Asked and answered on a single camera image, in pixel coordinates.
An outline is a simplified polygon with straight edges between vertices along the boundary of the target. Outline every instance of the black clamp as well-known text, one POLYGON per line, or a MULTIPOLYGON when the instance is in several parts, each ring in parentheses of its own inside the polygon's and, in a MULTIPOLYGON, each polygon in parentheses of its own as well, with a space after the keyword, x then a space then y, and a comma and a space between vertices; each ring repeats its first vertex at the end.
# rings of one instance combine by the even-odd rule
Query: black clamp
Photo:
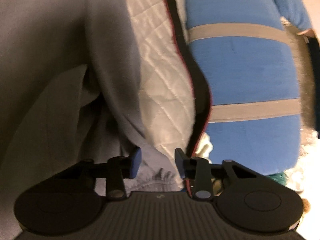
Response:
POLYGON ((232 160, 209 164, 175 151, 180 176, 193 180, 192 198, 210 201, 219 214, 235 226, 261 233, 295 228, 303 213, 297 193, 232 160), (221 195, 214 196, 211 179, 222 181, 221 195))
POLYGON ((41 235, 77 231, 92 222, 105 203, 127 198, 123 179, 135 178, 140 163, 140 149, 107 163, 80 161, 22 193, 15 216, 23 229, 41 235), (106 179, 106 197, 94 190, 97 178, 106 179))

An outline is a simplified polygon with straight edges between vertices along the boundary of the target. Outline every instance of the round black pad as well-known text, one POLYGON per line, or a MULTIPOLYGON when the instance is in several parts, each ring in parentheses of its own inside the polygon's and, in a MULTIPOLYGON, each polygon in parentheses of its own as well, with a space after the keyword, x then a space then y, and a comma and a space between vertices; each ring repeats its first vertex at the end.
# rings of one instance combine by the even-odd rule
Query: round black pad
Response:
POLYGON ((303 213, 298 194, 266 178, 239 179, 217 199, 217 208, 225 219, 254 232, 286 231, 303 213))
POLYGON ((101 197, 76 180, 54 179, 22 193, 14 213, 28 231, 61 235, 88 225, 101 209, 101 197))

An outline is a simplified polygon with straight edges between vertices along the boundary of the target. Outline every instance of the blue pillow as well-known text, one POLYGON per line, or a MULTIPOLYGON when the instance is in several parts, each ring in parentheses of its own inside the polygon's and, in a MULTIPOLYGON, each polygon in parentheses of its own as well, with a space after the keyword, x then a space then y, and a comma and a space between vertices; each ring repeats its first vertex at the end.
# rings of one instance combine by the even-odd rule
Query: blue pillow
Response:
POLYGON ((304 31, 311 28, 307 10, 302 0, 274 0, 280 15, 285 17, 298 29, 304 31))
MULTIPOLYGON (((273 0, 186 0, 187 27, 221 23, 283 30, 273 0)), ((190 42, 190 50, 219 105, 297 99, 299 84, 287 43, 257 37, 217 36, 190 42)), ((209 123, 213 163, 233 159, 264 175, 291 168, 300 148, 300 115, 209 123)))

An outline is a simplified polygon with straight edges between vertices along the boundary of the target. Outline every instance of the quilted white seat cover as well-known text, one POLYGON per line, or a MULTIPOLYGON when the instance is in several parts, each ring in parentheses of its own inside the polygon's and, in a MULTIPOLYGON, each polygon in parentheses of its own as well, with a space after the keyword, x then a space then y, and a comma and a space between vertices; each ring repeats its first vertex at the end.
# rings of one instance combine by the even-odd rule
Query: quilted white seat cover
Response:
MULTIPOLYGON (((177 0, 185 31, 184 0, 177 0)), ((145 135, 174 163, 193 130, 192 83, 175 46, 164 0, 127 0, 141 57, 140 108, 145 135)))

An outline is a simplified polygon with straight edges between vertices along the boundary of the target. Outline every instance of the brown fabric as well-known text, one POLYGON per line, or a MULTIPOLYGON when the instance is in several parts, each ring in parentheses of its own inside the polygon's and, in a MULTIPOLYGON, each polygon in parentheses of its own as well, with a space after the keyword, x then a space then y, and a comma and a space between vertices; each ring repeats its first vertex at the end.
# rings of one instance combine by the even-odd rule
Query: brown fabric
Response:
POLYGON ((289 44, 284 31, 251 23, 215 23, 193 27, 189 30, 189 42, 215 37, 254 37, 289 44))
POLYGON ((300 99, 285 99, 211 107, 209 122, 238 122, 301 113, 300 99))

